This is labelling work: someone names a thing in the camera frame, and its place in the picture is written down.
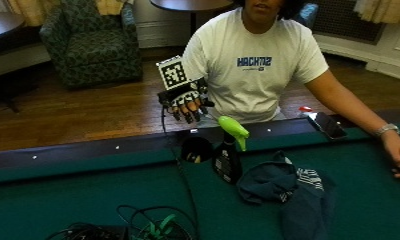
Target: red object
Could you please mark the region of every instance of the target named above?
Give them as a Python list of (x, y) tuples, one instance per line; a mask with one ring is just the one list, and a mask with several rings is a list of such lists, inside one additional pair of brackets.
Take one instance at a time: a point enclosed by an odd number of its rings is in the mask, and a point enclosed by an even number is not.
[(312, 112), (312, 108), (310, 108), (310, 107), (306, 107), (306, 106), (298, 107), (298, 110), (300, 110), (301, 112)]

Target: armchair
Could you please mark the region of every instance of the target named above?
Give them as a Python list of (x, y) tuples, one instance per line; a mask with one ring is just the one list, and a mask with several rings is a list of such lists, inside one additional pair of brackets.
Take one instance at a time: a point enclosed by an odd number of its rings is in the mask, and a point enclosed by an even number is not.
[(137, 80), (143, 76), (132, 6), (101, 16), (95, 0), (61, 0), (40, 38), (65, 88)]

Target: robotic glove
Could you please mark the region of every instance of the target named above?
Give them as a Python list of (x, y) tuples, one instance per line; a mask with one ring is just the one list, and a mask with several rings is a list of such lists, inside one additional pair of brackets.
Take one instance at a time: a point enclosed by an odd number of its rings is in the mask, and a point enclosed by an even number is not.
[(200, 121), (200, 114), (206, 114), (205, 107), (214, 104), (206, 98), (206, 83), (204, 78), (189, 81), (185, 77), (181, 58), (179, 56), (157, 63), (165, 91), (157, 94), (159, 102), (177, 121), (181, 115), (187, 123), (193, 119)]

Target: wristwatch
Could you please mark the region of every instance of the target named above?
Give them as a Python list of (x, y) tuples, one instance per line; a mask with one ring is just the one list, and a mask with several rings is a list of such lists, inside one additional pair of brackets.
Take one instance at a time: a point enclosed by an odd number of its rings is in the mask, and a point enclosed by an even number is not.
[(389, 124), (384, 125), (384, 127), (381, 127), (380, 129), (377, 129), (377, 131), (374, 132), (376, 137), (381, 137), (384, 132), (386, 132), (389, 130), (394, 130), (400, 134), (398, 127), (394, 124), (389, 123)]

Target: pool table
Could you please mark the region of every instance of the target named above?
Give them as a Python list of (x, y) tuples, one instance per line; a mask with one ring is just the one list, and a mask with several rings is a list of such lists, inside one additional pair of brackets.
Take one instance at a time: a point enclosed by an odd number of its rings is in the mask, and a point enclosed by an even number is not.
[[(400, 110), (378, 114), (400, 127)], [(334, 183), (329, 239), (400, 240), (400, 180), (381, 143), (344, 118), (333, 118), (348, 132), (344, 140), (329, 141), (306, 119), (246, 124), (242, 168), (269, 161), (281, 150), (294, 166), (316, 169)], [(248, 204), (210, 161), (177, 165), (180, 146), (192, 137), (217, 146), (222, 132), (187, 129), (0, 152), (0, 240), (45, 239), (75, 222), (128, 227), (116, 212), (120, 205), (176, 207), (197, 223), (192, 226), (175, 212), (180, 225), (204, 240), (282, 239), (282, 203)], [(172, 212), (151, 215), (161, 219)], [(141, 228), (144, 221), (137, 218), (135, 225)]]

